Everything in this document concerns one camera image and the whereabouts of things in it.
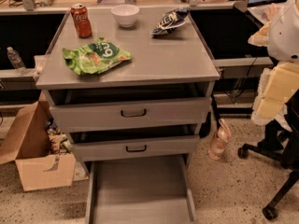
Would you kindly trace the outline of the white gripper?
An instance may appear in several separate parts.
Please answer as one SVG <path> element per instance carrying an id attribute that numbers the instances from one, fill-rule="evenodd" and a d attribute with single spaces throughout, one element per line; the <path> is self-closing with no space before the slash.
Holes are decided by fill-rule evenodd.
<path id="1" fill-rule="evenodd" d="M 287 127 L 284 116 L 286 103 L 299 90 L 299 0 L 287 0 L 271 22 L 262 26 L 248 43 L 267 47 L 268 55 L 279 62 L 273 69 L 265 68 L 261 74 L 258 94 L 253 103 L 251 120 L 266 125 L 276 120 Z"/>

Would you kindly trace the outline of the person hand on laptop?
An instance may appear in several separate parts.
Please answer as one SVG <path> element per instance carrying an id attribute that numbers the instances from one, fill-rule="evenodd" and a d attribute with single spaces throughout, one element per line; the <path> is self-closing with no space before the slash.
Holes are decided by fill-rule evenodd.
<path id="1" fill-rule="evenodd" d="M 263 14 L 269 21 L 271 21 L 279 11 L 280 7 L 278 5 L 271 4 L 266 7 Z"/>

